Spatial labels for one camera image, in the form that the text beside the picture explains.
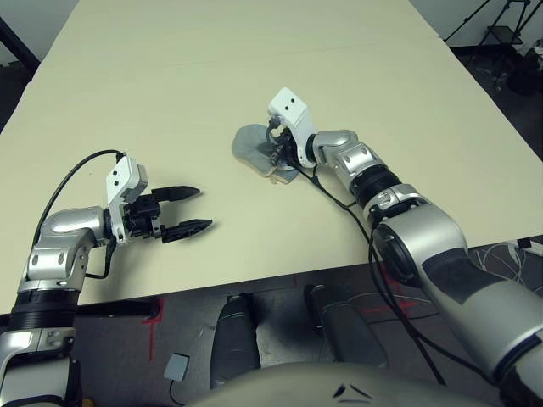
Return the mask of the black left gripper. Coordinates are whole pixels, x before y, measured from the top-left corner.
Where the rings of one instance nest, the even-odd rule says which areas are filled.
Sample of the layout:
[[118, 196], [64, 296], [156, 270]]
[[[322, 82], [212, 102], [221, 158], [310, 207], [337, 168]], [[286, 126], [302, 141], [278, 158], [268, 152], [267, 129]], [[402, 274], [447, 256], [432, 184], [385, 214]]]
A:
[[159, 202], [176, 202], [200, 194], [196, 187], [175, 186], [151, 190], [151, 194], [138, 197], [135, 202], [124, 206], [123, 224], [129, 237], [161, 238], [162, 243], [171, 243], [202, 232], [213, 220], [186, 220], [177, 226], [165, 227], [160, 224]]

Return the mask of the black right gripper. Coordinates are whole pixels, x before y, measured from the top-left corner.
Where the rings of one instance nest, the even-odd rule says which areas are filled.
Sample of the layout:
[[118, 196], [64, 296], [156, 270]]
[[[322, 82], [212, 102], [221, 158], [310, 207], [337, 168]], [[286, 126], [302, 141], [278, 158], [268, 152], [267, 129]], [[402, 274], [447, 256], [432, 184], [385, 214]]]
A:
[[291, 130], [286, 125], [270, 121], [266, 129], [266, 140], [271, 144], [271, 165], [277, 168], [296, 166], [296, 144]]

